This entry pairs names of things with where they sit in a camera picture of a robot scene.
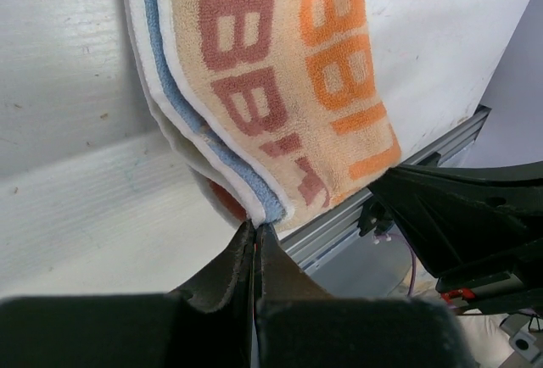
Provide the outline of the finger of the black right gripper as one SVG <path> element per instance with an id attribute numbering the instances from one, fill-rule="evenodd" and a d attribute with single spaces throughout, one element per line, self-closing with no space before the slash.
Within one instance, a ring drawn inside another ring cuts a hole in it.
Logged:
<path id="1" fill-rule="evenodd" d="M 540 162 L 478 169 L 399 165 L 376 181 L 385 176 L 373 195 L 389 206 L 435 277 L 542 241 Z"/>

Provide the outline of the orange blue printed towel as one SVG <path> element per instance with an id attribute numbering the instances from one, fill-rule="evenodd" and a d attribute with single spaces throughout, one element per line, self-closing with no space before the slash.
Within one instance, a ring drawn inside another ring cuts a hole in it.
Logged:
<path id="1" fill-rule="evenodd" d="M 293 230 L 399 163 L 365 0 L 125 3 L 148 107 L 230 220 Z"/>

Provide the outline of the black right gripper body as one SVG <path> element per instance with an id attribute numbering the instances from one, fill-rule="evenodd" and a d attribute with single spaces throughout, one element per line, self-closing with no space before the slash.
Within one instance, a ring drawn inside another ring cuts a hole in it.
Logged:
<path id="1" fill-rule="evenodd" d="M 460 313 L 542 314 L 542 241 L 442 276 L 436 291 Z"/>

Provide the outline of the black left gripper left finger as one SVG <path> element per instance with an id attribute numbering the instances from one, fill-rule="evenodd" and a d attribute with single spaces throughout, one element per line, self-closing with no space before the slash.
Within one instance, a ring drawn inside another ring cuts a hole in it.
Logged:
<path id="1" fill-rule="evenodd" d="M 227 247 L 178 287 L 169 367 L 249 367 L 255 229 L 245 221 Z"/>

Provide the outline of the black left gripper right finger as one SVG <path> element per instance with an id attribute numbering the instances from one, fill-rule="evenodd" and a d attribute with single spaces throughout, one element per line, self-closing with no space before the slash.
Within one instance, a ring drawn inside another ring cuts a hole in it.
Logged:
<path id="1" fill-rule="evenodd" d="M 254 318 L 261 367 L 321 367 L 316 313 L 333 301 L 286 254 L 272 226 L 255 237 Z"/>

